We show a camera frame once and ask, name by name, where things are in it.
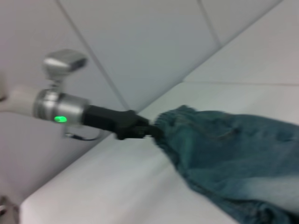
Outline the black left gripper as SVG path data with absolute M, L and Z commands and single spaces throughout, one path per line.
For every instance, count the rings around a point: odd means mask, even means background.
M 119 140 L 163 136 L 162 130 L 132 110 L 115 111 L 91 105 L 83 112 L 83 125 L 112 132 Z

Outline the blue denim shorts with patch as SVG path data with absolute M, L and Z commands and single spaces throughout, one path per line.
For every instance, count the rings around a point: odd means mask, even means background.
M 299 125 L 184 105 L 155 126 L 189 188 L 239 224 L 299 224 Z

